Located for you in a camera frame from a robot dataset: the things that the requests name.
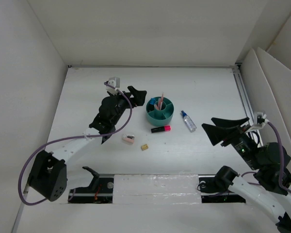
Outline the blue capped black highlighter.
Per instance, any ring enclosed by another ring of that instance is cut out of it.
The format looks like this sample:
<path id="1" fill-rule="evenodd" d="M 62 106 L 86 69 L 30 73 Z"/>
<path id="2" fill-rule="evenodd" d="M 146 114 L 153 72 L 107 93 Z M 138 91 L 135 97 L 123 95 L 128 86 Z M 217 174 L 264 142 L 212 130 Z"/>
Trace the blue capped black highlighter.
<path id="1" fill-rule="evenodd" d="M 151 98 L 150 101 L 149 101 L 149 108 L 155 109 L 155 107 L 154 107 L 155 103 L 157 104 L 158 101 L 155 98 Z"/>

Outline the red translucent pen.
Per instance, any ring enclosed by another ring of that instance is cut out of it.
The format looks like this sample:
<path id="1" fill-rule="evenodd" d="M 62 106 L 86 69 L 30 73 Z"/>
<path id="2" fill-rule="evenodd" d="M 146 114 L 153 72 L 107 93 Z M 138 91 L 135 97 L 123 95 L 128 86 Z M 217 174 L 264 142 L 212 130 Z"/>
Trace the red translucent pen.
<path id="1" fill-rule="evenodd" d="M 160 97 L 160 99 L 161 99 L 161 109 L 162 109 L 163 98 L 164 98 L 164 93 L 162 93 L 162 96 Z"/>

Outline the pink capped black highlighter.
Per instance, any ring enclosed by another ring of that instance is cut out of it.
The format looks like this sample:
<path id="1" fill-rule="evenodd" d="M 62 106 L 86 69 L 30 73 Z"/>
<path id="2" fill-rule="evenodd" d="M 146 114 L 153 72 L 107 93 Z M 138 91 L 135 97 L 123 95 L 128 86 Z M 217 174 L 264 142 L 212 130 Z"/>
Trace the pink capped black highlighter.
<path id="1" fill-rule="evenodd" d="M 160 132 L 169 132 L 169 131 L 171 131 L 170 125 L 156 127 L 156 128 L 151 129 L 151 133 L 160 133 Z"/>

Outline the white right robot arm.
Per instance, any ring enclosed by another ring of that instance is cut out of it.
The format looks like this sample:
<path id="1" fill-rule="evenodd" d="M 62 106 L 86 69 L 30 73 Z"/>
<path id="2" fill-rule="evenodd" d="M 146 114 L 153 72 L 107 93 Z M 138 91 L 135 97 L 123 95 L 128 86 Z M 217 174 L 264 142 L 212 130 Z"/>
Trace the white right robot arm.
<path id="1" fill-rule="evenodd" d="M 254 124 L 246 124 L 249 118 L 227 120 L 212 119 L 213 124 L 202 124 L 212 145 L 231 145 L 246 164 L 258 185 L 268 191 L 272 198 L 262 194 L 256 187 L 243 179 L 235 170 L 223 166 L 215 175 L 199 176 L 197 189 L 207 197 L 221 196 L 232 192 L 261 210 L 276 225 L 281 233 L 291 233 L 291 173 L 287 169 L 291 157 L 282 146 L 275 126 L 263 113 L 255 116 Z M 276 142 L 259 147 L 249 132 L 269 125 L 277 138 Z"/>

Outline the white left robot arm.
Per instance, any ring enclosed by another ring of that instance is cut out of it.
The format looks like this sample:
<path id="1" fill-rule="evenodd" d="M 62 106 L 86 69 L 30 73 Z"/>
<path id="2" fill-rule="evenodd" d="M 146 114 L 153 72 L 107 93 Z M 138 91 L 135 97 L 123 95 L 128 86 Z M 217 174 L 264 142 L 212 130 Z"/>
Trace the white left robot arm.
<path id="1" fill-rule="evenodd" d="M 52 152 L 45 151 L 45 146 L 42 146 L 33 154 L 35 160 L 27 184 L 45 199 L 55 201 L 66 189 L 82 187 L 90 193 L 96 191 L 99 174 L 93 169 L 82 166 L 79 174 L 68 169 L 118 132 L 115 126 L 125 110 L 145 103 L 145 90 L 128 86 L 128 92 L 121 92 L 108 83 L 106 86 L 109 95 L 102 100 L 97 116 L 81 136 L 67 137 L 68 143 Z"/>

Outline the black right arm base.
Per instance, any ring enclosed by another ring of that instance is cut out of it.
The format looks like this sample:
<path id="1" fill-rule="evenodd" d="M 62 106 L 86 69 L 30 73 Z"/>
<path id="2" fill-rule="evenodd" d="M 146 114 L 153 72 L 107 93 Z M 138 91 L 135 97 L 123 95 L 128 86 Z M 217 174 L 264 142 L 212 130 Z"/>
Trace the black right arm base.
<path id="1" fill-rule="evenodd" d="M 214 183 L 215 175 L 199 175 L 197 191 L 201 193 L 202 203 L 246 203 L 241 196 L 220 188 Z"/>

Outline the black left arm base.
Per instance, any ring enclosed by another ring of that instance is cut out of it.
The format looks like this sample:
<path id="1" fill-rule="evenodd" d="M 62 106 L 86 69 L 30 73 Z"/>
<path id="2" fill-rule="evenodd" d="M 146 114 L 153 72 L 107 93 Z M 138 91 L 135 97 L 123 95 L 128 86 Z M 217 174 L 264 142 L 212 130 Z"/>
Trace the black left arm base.
<path id="1" fill-rule="evenodd" d="M 68 203 L 72 204 L 112 204 L 114 175 L 100 175 L 88 166 L 82 169 L 90 173 L 90 182 L 69 190 Z"/>

